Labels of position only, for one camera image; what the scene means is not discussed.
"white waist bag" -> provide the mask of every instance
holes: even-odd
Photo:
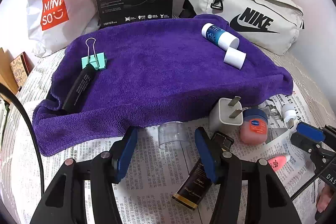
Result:
[[[196,14],[216,14],[246,39],[283,55],[303,27],[302,8],[291,0],[189,0]]]

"binder clip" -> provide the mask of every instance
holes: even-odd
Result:
[[[93,53],[94,53],[93,55],[89,55],[90,47],[87,44],[87,42],[90,39],[94,39],[93,46],[92,46]],[[107,58],[103,52],[96,54],[95,42],[96,42],[96,39],[93,37],[90,37],[85,41],[85,44],[87,45],[87,57],[82,57],[82,69],[84,69],[87,64],[91,64],[96,70],[102,70],[106,68]]]

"black perfume bottle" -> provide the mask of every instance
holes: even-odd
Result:
[[[223,151],[229,151],[234,143],[232,138],[221,132],[215,132],[211,141],[217,142]],[[202,161],[199,159],[187,176],[185,182],[177,192],[172,195],[171,199],[175,204],[194,211],[211,185],[212,182],[207,178]]]

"black metal clamp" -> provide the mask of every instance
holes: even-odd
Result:
[[[319,177],[336,192],[336,153],[323,149],[324,142],[336,150],[336,128],[325,126],[315,128],[304,122],[297,125],[297,132],[293,133],[291,142],[296,147],[310,154],[310,159],[315,164],[315,176]],[[333,195],[328,207],[323,213],[315,215],[316,224],[332,224],[336,219],[336,194]]]
[[[210,141],[203,128],[195,131],[196,146],[207,177],[220,184],[210,223],[236,224],[242,180],[248,180],[246,224],[300,224],[300,218],[281,181],[265,159],[257,163],[240,160]],[[87,224],[84,181],[91,181],[91,198],[96,224],[121,224],[112,183],[125,177],[134,148],[137,130],[129,128],[122,140],[115,142],[92,160],[67,159],[44,193],[31,224]]]
[[[122,140],[115,142],[92,160],[67,159],[49,184],[31,224],[86,224],[84,181],[91,181],[91,198],[96,224],[122,224],[112,183],[125,176],[134,148],[137,130],[130,127]]]
[[[242,180],[248,181],[246,224],[301,223],[288,193],[265,159],[255,163],[240,160],[212,142],[202,127],[196,129],[195,142],[207,177],[220,184],[210,224],[237,223]]]

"nike swoosh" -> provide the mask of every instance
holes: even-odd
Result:
[[[235,18],[233,18],[230,22],[230,27],[235,30],[236,32],[270,32],[270,33],[278,33],[278,32],[273,32],[273,31],[269,31],[266,29],[259,29],[259,28],[253,28],[253,27],[246,27],[246,26],[242,26],[238,23],[238,17],[240,17],[240,15],[237,15]]]

